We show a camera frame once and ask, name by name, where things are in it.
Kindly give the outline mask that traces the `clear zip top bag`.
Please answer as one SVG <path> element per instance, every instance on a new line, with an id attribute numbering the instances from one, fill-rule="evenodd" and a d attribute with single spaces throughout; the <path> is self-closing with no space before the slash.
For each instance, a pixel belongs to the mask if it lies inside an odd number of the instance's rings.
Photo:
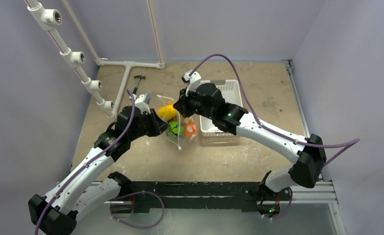
<path id="1" fill-rule="evenodd" d="M 174 99 L 157 95 L 163 106 L 157 111 L 158 117 L 168 124 L 165 131 L 166 139 L 177 146 L 179 150 L 192 142 L 198 136 L 198 128 L 192 117 L 183 117 L 174 107 Z"/>

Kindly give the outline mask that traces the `green watermelon toy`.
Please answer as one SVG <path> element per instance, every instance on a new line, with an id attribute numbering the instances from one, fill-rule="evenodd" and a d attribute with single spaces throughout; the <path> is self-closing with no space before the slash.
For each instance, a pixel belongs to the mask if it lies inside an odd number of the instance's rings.
<path id="1" fill-rule="evenodd" d="M 168 123 L 169 128 L 166 132 L 168 137 L 183 137 L 184 136 L 184 125 L 178 121 L 171 121 Z"/>

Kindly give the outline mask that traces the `yellow mango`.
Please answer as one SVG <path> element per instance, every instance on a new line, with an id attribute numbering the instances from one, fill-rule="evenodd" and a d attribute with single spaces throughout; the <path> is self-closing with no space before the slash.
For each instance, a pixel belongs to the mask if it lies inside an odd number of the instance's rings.
<path id="1" fill-rule="evenodd" d="M 169 104 L 159 108 L 157 115 L 164 122 L 170 122 L 174 118 L 177 118 L 177 110 L 174 109 L 172 104 Z"/>

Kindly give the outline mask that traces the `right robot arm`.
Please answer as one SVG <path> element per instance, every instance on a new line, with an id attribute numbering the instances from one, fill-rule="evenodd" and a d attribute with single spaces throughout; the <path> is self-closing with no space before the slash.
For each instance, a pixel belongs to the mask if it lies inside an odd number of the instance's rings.
<path id="1" fill-rule="evenodd" d="M 212 83 L 201 84 L 195 91 L 182 89 L 173 107 L 184 117 L 205 117 L 220 131 L 256 141 L 289 160 L 288 166 L 264 176 L 259 186 L 263 198 L 271 199 L 291 186 L 315 187 L 326 162 L 324 150 L 316 147 L 323 143 L 321 137 L 306 138 L 262 122 L 244 107 L 226 102 Z"/>

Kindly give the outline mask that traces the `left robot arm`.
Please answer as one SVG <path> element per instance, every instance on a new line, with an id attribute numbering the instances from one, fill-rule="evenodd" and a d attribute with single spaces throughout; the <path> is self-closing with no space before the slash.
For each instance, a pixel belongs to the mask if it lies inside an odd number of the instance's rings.
<path id="1" fill-rule="evenodd" d="M 76 169 L 45 195 L 31 197 L 28 207 L 35 225 L 34 233 L 70 235 L 79 221 L 104 202 L 142 198 L 147 191 L 135 192 L 131 181 L 118 172 L 111 173 L 95 187 L 91 184 L 130 149 L 131 142 L 143 136 L 159 136 L 168 127 L 153 109 L 142 111 L 135 106 L 124 107 L 117 121 L 98 137 Z"/>

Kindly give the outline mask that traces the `orange fruit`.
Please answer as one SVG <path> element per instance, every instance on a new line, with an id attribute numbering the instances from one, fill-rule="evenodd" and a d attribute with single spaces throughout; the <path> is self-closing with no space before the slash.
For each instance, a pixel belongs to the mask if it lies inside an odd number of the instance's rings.
<path id="1" fill-rule="evenodd" d="M 193 122 L 185 123 L 184 136 L 194 138 L 197 135 L 197 126 Z"/>

